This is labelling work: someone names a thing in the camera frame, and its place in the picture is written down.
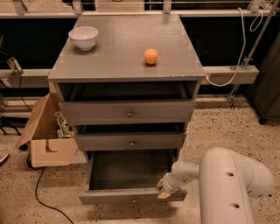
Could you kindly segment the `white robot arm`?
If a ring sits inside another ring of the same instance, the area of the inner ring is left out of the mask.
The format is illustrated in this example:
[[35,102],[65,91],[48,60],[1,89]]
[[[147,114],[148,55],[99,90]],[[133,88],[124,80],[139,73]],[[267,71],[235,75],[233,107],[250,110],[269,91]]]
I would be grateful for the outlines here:
[[268,196],[275,184],[265,164],[233,150],[212,148],[198,165],[174,163],[157,183],[158,197],[167,199],[195,179],[201,224],[255,224],[249,197]]

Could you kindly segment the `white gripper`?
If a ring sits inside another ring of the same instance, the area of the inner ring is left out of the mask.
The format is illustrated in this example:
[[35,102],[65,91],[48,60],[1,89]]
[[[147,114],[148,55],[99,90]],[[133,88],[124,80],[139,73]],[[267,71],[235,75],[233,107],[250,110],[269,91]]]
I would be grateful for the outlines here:
[[183,184],[184,182],[181,179],[168,172],[157,183],[157,187],[163,187],[157,197],[161,200],[167,199],[171,194],[177,192]]

